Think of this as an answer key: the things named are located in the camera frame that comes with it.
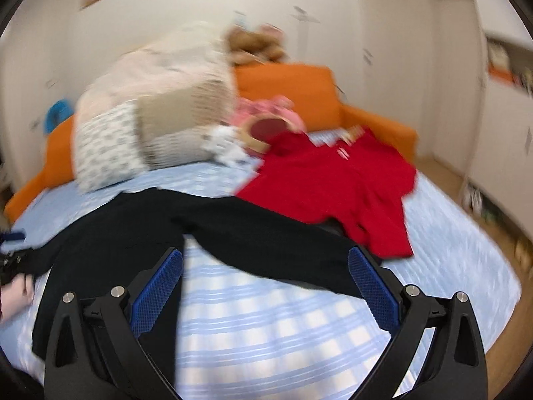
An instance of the orange cushion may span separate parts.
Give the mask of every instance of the orange cushion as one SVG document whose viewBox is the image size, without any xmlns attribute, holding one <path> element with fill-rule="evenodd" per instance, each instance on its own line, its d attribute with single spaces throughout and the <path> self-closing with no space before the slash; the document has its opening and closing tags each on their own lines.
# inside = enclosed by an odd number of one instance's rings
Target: orange cushion
<svg viewBox="0 0 533 400">
<path fill-rule="evenodd" d="M 294 102 L 307 131 L 340 127 L 340 102 L 329 68 L 305 64 L 254 64 L 235 69 L 239 95 L 257 101 L 276 95 Z"/>
<path fill-rule="evenodd" d="M 31 179 L 6 204 L 4 214 L 13 223 L 30 203 L 46 188 L 55 188 L 74 180 L 71 139 L 74 117 L 69 117 L 46 140 L 46 163 L 37 176 Z"/>
<path fill-rule="evenodd" d="M 48 136 L 44 180 L 48 188 L 55 188 L 74 180 L 71 139 L 74 117 L 69 117 Z"/>
<path fill-rule="evenodd" d="M 44 171 L 41 171 L 7 202 L 4 208 L 4 215 L 9 222 L 14 223 L 24 213 L 34 198 L 45 189 Z"/>
<path fill-rule="evenodd" d="M 418 135 L 414 129 L 377 114 L 342 105 L 342 127 L 368 126 L 376 138 L 393 146 L 409 162 L 415 158 Z"/>
</svg>

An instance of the red shirt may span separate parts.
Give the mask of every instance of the red shirt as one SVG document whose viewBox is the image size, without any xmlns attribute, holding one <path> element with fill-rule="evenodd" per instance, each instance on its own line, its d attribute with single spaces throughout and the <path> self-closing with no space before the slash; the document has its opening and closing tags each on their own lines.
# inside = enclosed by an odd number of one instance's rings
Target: red shirt
<svg viewBox="0 0 533 400">
<path fill-rule="evenodd" d="M 270 144 L 259 175 L 237 197 L 308 224 L 335 218 L 383 259 L 412 255 L 401 199 L 412 192 L 416 169 L 396 149 L 368 129 L 352 145 L 316 147 L 291 132 Z"/>
</svg>

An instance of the light blue checkered bedsheet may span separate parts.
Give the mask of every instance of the light blue checkered bedsheet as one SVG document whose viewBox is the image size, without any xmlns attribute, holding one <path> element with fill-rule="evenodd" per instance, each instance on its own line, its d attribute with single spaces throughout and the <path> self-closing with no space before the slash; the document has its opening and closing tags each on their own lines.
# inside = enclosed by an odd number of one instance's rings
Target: light blue checkered bedsheet
<svg viewBox="0 0 533 400">
<path fill-rule="evenodd" d="M 336 135 L 313 137 L 329 142 Z M 198 196 L 230 195 L 253 176 L 257 163 L 240 168 L 189 164 L 87 195 L 72 182 L 40 195 L 16 228 L 28 233 L 25 245 L 40 246 L 120 191 L 157 186 Z M 422 174 L 404 208 L 415 256 L 385 265 L 426 294 L 468 293 L 488 350 L 520 298 L 512 268 Z M 192 239 L 185 256 L 176 345 L 176 389 L 185 400 L 348 399 L 390 339 L 361 299 L 254 277 L 221 264 Z M 0 344 L 11 362 L 40 380 L 44 365 L 31 352 L 31 330 L 46 280 L 37 282 L 34 304 L 0 328 Z M 412 387 L 430 341 L 427 332 L 400 392 Z"/>
</svg>

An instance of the black pants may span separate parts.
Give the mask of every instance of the black pants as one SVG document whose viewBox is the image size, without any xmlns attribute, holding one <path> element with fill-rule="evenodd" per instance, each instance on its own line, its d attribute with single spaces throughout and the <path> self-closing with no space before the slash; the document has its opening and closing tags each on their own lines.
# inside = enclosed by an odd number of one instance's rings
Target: black pants
<svg viewBox="0 0 533 400">
<path fill-rule="evenodd" d="M 347 268 L 350 239 L 235 197 L 204 198 L 156 188 L 121 193 L 43 247 L 30 250 L 12 272 L 38 277 L 52 268 L 33 330 L 34 353 L 45 358 L 65 293 L 95 298 L 114 286 L 127 286 L 167 248 L 183 252 L 183 235 L 193 235 L 215 258 L 251 274 L 361 296 Z M 180 296 L 176 289 L 153 330 L 140 338 L 171 382 Z"/>
</svg>

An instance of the patterned pillow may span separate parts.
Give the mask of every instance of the patterned pillow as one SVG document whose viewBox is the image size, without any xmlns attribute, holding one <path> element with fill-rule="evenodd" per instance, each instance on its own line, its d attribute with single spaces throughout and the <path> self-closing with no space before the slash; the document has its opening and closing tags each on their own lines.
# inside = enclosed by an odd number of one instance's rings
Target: patterned pillow
<svg viewBox="0 0 533 400">
<path fill-rule="evenodd" d="M 76 131 L 74 144 L 76 182 L 82 193 L 148 171 L 138 143 L 135 101 L 125 102 L 82 125 Z"/>
<path fill-rule="evenodd" d="M 142 96 L 138 101 L 140 137 L 151 168 L 205 161 L 202 148 L 209 125 L 226 116 L 231 92 L 220 79 L 206 77 L 172 92 Z"/>
<path fill-rule="evenodd" d="M 150 167 L 168 168 L 212 159 L 213 154 L 202 146 L 206 133 L 205 127 L 198 126 L 162 135 L 145 143 L 145 155 Z"/>
</svg>

